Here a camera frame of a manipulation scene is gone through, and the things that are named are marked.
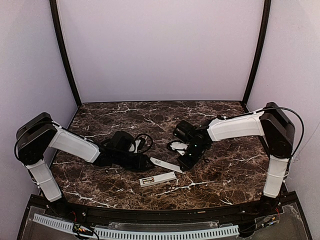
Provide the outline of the white battery cover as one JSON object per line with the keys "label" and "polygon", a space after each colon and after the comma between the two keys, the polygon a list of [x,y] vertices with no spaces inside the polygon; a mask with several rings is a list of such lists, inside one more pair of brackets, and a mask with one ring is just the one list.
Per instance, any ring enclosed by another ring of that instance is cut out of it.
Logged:
{"label": "white battery cover", "polygon": [[174,165],[174,164],[171,164],[169,162],[165,162],[165,161],[162,161],[162,160],[159,160],[157,158],[154,158],[154,157],[151,157],[150,158],[150,161],[155,164],[156,166],[159,166],[159,167],[162,167],[162,168],[165,168],[165,169],[168,169],[168,170],[171,170],[171,171],[174,171],[174,172],[177,172],[177,173],[184,173],[179,166],[177,165]]}

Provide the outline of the small AAA battery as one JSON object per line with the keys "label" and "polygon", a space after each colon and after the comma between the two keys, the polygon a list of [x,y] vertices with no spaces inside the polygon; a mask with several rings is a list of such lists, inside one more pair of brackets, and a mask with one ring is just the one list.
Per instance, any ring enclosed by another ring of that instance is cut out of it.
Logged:
{"label": "small AAA battery", "polygon": [[144,178],[142,180],[142,182],[145,184],[145,183],[152,183],[154,182],[154,178],[153,177],[150,177],[150,178]]}

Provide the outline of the white remote control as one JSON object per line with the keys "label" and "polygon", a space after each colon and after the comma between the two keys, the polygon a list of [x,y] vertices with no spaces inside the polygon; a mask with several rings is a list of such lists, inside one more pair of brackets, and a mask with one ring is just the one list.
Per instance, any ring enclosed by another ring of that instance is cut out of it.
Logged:
{"label": "white remote control", "polygon": [[[154,178],[154,182],[149,183],[149,184],[143,184],[143,179],[147,179],[147,178]],[[149,187],[149,186],[169,182],[169,181],[176,180],[176,179],[177,179],[176,174],[172,171],[172,172],[158,174],[158,175],[154,175],[154,176],[150,176],[150,177],[140,178],[139,184],[143,188],[143,187]]]}

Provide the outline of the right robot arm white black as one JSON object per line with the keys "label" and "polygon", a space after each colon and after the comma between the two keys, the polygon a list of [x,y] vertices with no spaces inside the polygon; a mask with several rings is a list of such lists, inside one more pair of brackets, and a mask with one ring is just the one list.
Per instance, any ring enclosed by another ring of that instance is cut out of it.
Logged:
{"label": "right robot arm white black", "polygon": [[294,146],[296,128],[285,114],[286,111],[299,117],[292,109],[269,102],[264,108],[230,117],[218,115],[198,126],[182,120],[173,131],[178,140],[168,143],[167,147],[179,153],[177,160],[180,169],[188,171],[213,143],[248,136],[264,137],[269,164],[260,200],[265,205],[275,207],[279,203],[291,160],[299,148]]}

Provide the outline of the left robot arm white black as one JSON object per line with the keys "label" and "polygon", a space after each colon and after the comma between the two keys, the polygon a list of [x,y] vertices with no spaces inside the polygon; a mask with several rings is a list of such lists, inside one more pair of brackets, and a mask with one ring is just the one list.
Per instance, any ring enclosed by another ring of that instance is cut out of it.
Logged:
{"label": "left robot arm white black", "polygon": [[42,112],[16,132],[14,154],[29,171],[45,198],[53,203],[63,199],[63,193],[45,163],[48,148],[76,156],[98,167],[118,165],[132,172],[144,172],[155,167],[144,148],[148,134],[133,137],[125,131],[115,134],[101,143],[75,134]]}

